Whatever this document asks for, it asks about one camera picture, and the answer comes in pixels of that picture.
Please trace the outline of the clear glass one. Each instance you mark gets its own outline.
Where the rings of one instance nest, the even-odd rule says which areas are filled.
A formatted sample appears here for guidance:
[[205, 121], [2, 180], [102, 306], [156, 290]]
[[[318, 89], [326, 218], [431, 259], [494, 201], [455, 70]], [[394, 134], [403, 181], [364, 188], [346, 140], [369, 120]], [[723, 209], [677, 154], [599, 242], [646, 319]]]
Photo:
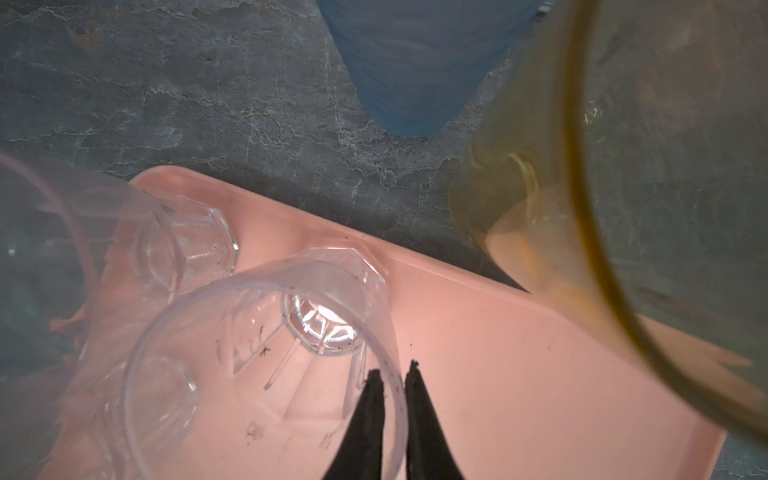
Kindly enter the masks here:
[[240, 248], [216, 208], [62, 164], [1, 157], [1, 379], [85, 354], [110, 271], [130, 298], [172, 300], [230, 275]]

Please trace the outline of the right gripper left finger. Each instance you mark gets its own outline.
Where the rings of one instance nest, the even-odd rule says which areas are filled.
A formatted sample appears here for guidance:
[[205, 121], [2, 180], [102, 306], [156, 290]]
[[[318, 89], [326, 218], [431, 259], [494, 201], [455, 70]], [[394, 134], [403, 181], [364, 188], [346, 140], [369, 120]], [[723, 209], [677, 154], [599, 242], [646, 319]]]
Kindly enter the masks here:
[[380, 480], [382, 475], [384, 384], [371, 370], [337, 454], [324, 480]]

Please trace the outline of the clear glass three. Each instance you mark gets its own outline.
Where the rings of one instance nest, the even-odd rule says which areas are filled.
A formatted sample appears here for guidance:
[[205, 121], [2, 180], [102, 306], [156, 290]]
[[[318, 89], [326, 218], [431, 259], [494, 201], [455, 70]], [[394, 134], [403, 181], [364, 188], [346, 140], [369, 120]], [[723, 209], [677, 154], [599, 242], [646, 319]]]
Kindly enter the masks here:
[[188, 292], [128, 363], [183, 365], [199, 389], [190, 430], [148, 479], [320, 479], [368, 373], [384, 384], [381, 479], [405, 460], [406, 399], [388, 286], [361, 250], [311, 248]]

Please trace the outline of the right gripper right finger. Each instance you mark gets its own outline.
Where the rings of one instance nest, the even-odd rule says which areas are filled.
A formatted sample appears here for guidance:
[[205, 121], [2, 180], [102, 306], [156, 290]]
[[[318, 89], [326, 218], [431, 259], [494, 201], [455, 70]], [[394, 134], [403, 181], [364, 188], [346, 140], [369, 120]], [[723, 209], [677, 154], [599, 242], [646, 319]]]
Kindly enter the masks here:
[[406, 375], [404, 392], [408, 412], [407, 479], [463, 480], [415, 360]]

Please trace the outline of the clear glass two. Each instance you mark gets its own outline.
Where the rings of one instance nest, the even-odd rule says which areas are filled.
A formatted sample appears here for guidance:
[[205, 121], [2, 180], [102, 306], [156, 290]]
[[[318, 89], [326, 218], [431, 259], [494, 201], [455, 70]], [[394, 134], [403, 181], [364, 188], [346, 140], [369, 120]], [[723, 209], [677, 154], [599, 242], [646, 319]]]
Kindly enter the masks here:
[[122, 362], [66, 399], [72, 446], [63, 449], [67, 479], [148, 479], [179, 449], [193, 423], [199, 389], [180, 363], [142, 360], [132, 378]]

